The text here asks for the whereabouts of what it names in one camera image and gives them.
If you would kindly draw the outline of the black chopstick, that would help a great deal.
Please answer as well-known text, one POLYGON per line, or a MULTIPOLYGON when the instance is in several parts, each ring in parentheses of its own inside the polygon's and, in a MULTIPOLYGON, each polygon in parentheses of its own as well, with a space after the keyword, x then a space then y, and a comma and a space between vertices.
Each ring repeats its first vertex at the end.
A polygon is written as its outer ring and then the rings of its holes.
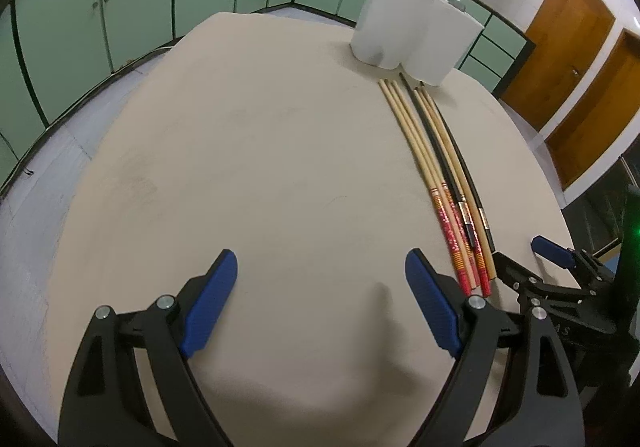
POLYGON ((402 85, 405 86, 407 92, 411 97, 414 108, 416 108, 416 111, 419 112, 419 117, 423 123, 428 139, 431 142, 435 160, 439 165, 440 172, 442 172, 442 178, 447 183, 451 199, 452 201, 454 201, 454 207, 456 208, 456 210, 454 210, 454 214, 459 216, 461 227, 464 231, 464 236, 468 241, 470 249, 474 250, 476 242, 472 221, 470 215, 468 214, 468 211, 466 211, 465 209, 465 204, 458 185, 457 176, 454 175, 454 170, 452 170, 452 164, 450 163, 448 155, 446 154, 444 143, 442 142, 442 139, 440 138, 440 135, 436 129, 434 118, 430 114, 430 111, 428 111, 427 109, 426 101, 420 95, 420 92, 414 90, 411 87, 405 74, 401 72, 399 74, 399 77, 402 85))
POLYGON ((475 186, 473 176, 471 175, 471 172, 468 166, 466 165, 462 152, 458 146, 458 143, 456 142, 456 139, 454 138, 454 134, 452 134, 451 130, 449 129, 449 126, 445 118, 442 116, 442 113, 440 112, 439 107, 435 103, 435 100, 433 100, 431 94, 427 91, 426 85, 423 81, 420 81, 419 88, 422 91, 422 93, 425 95, 427 100, 431 103, 431 106, 435 110, 437 117, 439 118, 440 122, 442 122, 442 126, 445 128, 447 132, 451 146, 454 147, 454 151, 456 152, 458 161, 460 163, 460 167, 464 173, 466 181, 469 184, 469 187, 471 190, 471 196, 473 197, 475 207, 477 208, 478 214, 480 215, 480 219, 482 220, 483 227, 488 240, 489 250, 491 253, 494 253, 496 251, 495 241, 494 241, 494 237, 492 237, 491 229, 490 229, 489 222, 484 210, 482 199, 480 199, 480 194, 478 193, 477 188, 475 186))

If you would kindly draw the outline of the wooden chopstick red end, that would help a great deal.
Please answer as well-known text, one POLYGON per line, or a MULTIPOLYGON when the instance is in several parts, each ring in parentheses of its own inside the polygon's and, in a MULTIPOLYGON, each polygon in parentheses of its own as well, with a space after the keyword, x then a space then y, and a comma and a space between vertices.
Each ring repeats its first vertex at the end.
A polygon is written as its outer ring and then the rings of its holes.
POLYGON ((452 266, 456 273, 458 285, 462 289, 464 295, 470 295, 472 293, 472 285, 470 284, 471 277, 463 261, 463 253, 460 249, 458 238, 454 232, 454 226, 451 225, 448 215, 446 213, 445 204, 442 203, 442 197, 439 195, 439 191, 436 187, 435 180, 431 173, 430 168, 427 165, 424 153, 422 152, 416 134, 414 134, 411 123, 408 121, 405 115, 404 109, 400 107, 400 103, 396 100, 396 97, 392 93, 392 90, 387 85, 387 82, 383 79, 378 80, 378 86, 383 92, 387 103, 390 105, 393 114, 401 127, 402 133, 405 135, 405 139, 409 144, 414 159, 418 163, 420 172, 424 179, 424 184, 428 193, 431 196, 434 211, 436 213, 440 229, 442 230, 442 236, 446 240, 452 266))
MULTIPOLYGON (((435 121, 435 126, 436 129, 438 131, 438 127, 436 124, 436 120, 435 117, 433 115, 433 112, 431 111, 431 108, 427 106, 428 111, 430 111, 430 114, 433 116, 434 121, 435 121)), ((461 184, 459 182, 459 178, 457 178, 458 181, 458 185, 459 188, 461 190, 462 193, 462 197, 464 200, 464 204, 465 204, 465 209, 466 211, 468 211, 468 214, 470 215, 471 221, 472 221, 472 216, 471 213, 469 211, 468 206, 466 205, 466 199, 465 199, 465 194, 462 192, 462 187, 461 184)), ((491 284, 490 284, 490 280, 487 277, 487 268, 486 268, 486 263, 485 263, 485 259, 484 259, 484 255, 483 255, 483 251, 482 248, 480 248, 480 238, 478 238, 478 233, 475 229, 475 225, 472 221, 472 225, 473 225, 473 230, 474 230, 474 235, 475 235, 475 249, 472 250, 473 254, 474 254, 474 259, 475 259, 475 265, 476 265, 476 269, 478 271, 478 280, 480 281, 480 290, 482 290, 482 293, 484 295, 484 297, 489 297, 491 295, 491 284)))
POLYGON ((435 110, 431 106, 431 103, 427 100, 427 98, 422 93, 420 88, 418 88, 418 92, 420 92, 420 94, 424 97, 424 100, 426 101, 427 106, 430 107, 431 111, 433 112, 433 115, 435 117, 436 124, 438 127, 438 132, 442 137, 442 141, 444 142, 444 145, 447 149, 448 156, 450 157, 452 164, 454 165, 454 170, 456 170, 457 178, 459 178, 459 182, 462 187, 462 192, 465 194, 466 205, 468 206, 469 211, 471 213, 472 221, 478 233, 478 238, 480 238, 480 248, 482 248, 485 263, 486 263, 487 277, 489 280, 494 280, 497 278, 497 271, 496 271, 494 259, 492 258, 492 253, 489 250, 488 240, 483 227, 483 223, 482 223, 482 220, 480 219, 480 215, 478 214, 477 208, 475 207, 473 197, 471 196, 471 190, 470 190, 469 184, 466 181, 464 173, 460 167, 460 163, 458 161, 456 152, 454 151, 454 147, 451 146, 447 132, 445 128, 442 126, 442 122, 440 122, 435 110))
POLYGON ((387 79, 383 79, 383 80, 385 80, 387 82, 387 85, 392 90, 392 93, 396 97, 396 100, 398 100, 398 102, 400 103, 400 107, 402 109, 404 109, 405 115, 407 116, 408 121, 412 125, 414 134, 416 134, 416 138, 418 139, 419 146, 420 146, 422 152, 424 153, 424 157, 426 159, 427 165, 430 168, 431 173, 433 175, 433 178, 435 180, 436 187, 437 187, 437 189, 439 191, 439 195, 442 197, 442 203, 445 204, 445 209, 446 209, 446 213, 448 215, 449 221, 450 221, 451 225, 454 226, 454 232, 456 233, 456 237, 458 238, 460 249, 461 249, 461 251, 463 253, 463 261, 464 261, 466 267, 468 267, 468 271, 469 271, 469 274, 470 274, 470 277, 471 277, 470 284, 472 285, 472 291, 473 291, 477 287, 477 282, 475 281, 475 278, 474 278, 473 268, 472 268, 472 264, 471 264, 471 261, 470 261, 470 258, 469 258, 469 253, 466 252, 465 245, 464 245, 464 242, 463 242, 463 238, 462 238, 462 235, 460 233, 459 225, 457 224, 456 218, 454 217, 454 212, 452 212, 450 204, 449 204, 448 199, 446 197, 446 189, 445 189, 446 184, 440 179, 439 174, 436 171, 436 167, 435 167, 434 161, 431 158, 431 154, 430 154, 431 149, 428 148, 428 144, 425 141, 425 136, 424 136, 423 132, 419 128, 419 123, 416 122, 416 117, 413 115, 413 112, 408 107, 407 102, 405 100, 405 97, 402 96, 399 93, 399 90, 396 88, 396 83, 394 81, 390 81, 390 80, 387 80, 387 79))
POLYGON ((432 198, 442 227, 458 284, 465 295, 480 288, 484 297, 490 294, 490 283, 482 250, 474 241, 470 220, 460 211, 450 192, 450 170, 437 141, 431 119, 422 98, 408 88, 408 102, 396 80, 385 80, 385 98, 394 111, 432 198))

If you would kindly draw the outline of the white plastic utensil holder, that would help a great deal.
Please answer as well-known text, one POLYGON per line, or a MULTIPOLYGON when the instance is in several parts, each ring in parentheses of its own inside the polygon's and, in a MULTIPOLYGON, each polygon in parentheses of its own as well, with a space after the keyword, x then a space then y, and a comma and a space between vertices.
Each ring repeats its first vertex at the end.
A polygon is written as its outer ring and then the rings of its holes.
POLYGON ((350 48, 360 62, 439 85, 482 30, 447 0, 366 0, 350 48))

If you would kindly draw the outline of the black equipment stand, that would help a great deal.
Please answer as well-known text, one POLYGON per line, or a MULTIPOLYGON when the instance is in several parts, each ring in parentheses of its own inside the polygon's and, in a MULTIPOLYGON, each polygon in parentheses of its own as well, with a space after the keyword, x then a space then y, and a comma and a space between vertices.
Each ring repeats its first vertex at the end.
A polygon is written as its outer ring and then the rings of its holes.
POLYGON ((591 253, 611 271, 620 258, 629 185, 639 185, 639 140, 562 210, 575 248, 591 253))

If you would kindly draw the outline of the green lower kitchen cabinets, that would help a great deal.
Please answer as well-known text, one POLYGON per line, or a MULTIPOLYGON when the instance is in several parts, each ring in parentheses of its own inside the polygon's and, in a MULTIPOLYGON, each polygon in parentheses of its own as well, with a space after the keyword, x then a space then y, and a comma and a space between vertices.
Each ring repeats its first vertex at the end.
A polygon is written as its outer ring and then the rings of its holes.
MULTIPOLYGON (((1 14, 1 177, 55 122, 120 69, 171 46, 213 14, 296 6, 353 25, 365 0, 11 0, 1 14)), ((458 68, 500 95, 534 44, 477 0, 482 26, 458 68)))

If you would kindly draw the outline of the brown wooden door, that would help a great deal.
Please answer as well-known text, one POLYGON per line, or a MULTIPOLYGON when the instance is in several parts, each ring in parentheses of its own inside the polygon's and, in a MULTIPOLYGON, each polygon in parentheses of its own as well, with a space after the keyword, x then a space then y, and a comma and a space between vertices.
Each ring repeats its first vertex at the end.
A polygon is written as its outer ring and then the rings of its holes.
POLYGON ((614 22, 602 0, 544 0, 526 30, 535 47, 501 99, 541 130, 582 80, 614 22))
POLYGON ((606 152, 639 109, 639 37, 624 30, 577 104, 546 139, 563 188, 606 152))

